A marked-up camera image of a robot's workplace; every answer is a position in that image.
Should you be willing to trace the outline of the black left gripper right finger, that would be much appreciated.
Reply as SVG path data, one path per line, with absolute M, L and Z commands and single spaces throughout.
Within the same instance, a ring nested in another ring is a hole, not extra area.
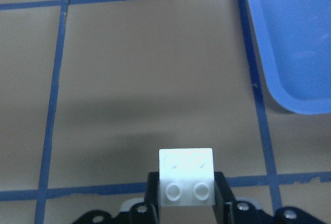
M 236 200 L 222 172 L 215 172 L 214 178 L 213 211 L 217 223 L 323 223 L 315 216 L 292 206 L 280 208 L 274 215 L 269 215 L 249 201 Z

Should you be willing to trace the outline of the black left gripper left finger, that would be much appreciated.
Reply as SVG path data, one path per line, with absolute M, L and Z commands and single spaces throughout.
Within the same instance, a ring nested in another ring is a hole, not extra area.
M 159 221 L 159 173 L 150 172 L 144 199 L 133 204 L 127 211 L 120 211 L 113 217 L 102 210 L 83 214 L 74 223 L 160 223 Z

